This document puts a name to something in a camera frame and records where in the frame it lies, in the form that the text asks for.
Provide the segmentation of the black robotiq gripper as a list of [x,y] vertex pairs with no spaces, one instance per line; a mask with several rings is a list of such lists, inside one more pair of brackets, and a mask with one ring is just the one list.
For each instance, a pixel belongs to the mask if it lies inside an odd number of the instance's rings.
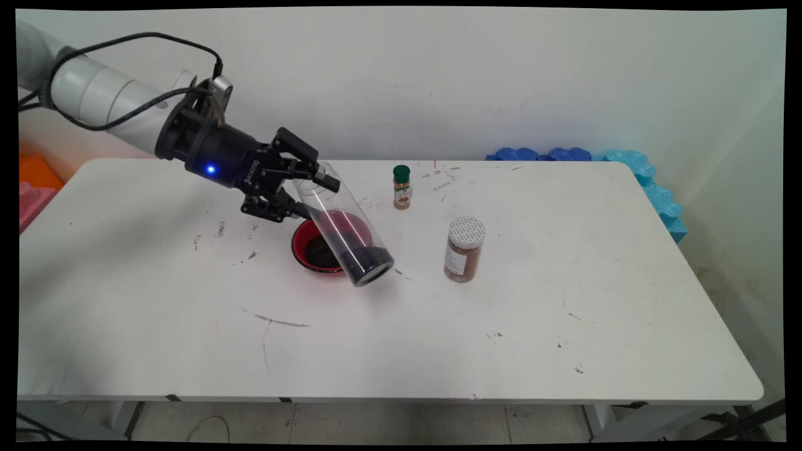
[[195,86],[168,116],[155,154],[163,160],[180,160],[186,171],[244,192],[240,208],[244,214],[275,223],[286,218],[310,220],[304,203],[281,188],[284,181],[309,180],[339,192],[340,180],[321,168],[317,149],[289,129],[278,128],[267,145],[230,125],[224,111],[232,91],[227,79]]

